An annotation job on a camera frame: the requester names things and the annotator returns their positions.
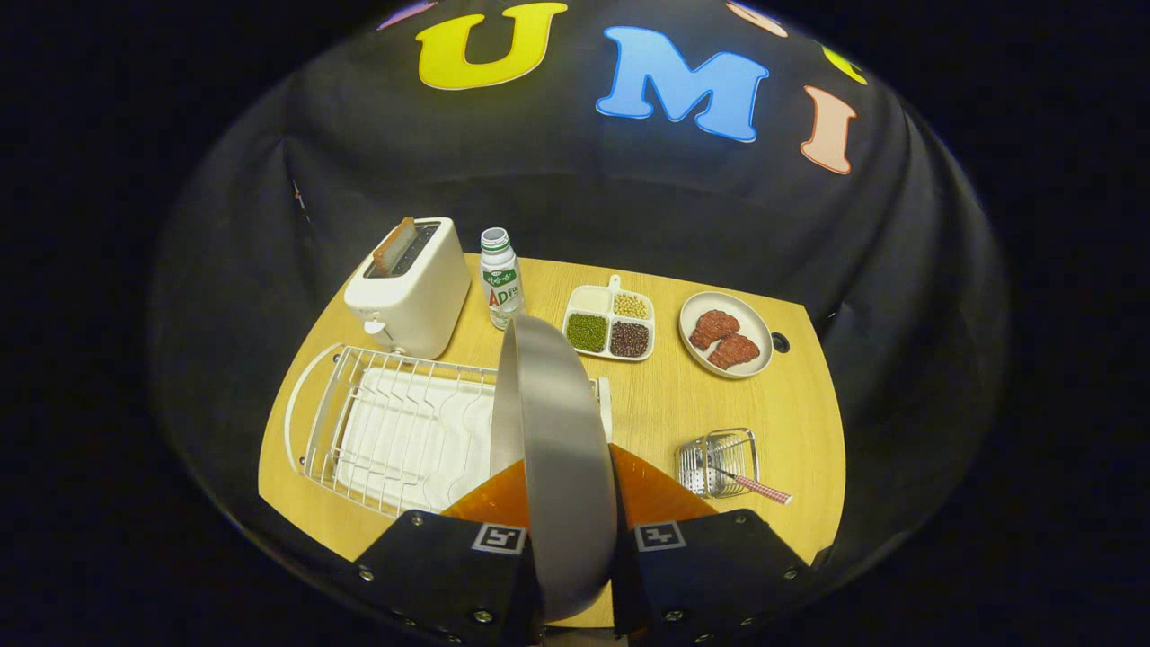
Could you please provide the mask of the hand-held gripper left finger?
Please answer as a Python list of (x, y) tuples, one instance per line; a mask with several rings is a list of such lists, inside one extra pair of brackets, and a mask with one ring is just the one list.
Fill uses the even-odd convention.
[(518, 460), (443, 513), (402, 513), (356, 559), (353, 592), (429, 644), (538, 644), (529, 525), (526, 465)]

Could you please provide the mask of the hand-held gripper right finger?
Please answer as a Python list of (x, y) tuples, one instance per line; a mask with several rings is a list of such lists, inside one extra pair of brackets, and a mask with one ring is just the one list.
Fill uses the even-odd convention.
[(750, 509), (719, 513), (610, 447), (619, 533), (610, 586), (629, 646), (743, 646), (810, 602), (814, 573)]

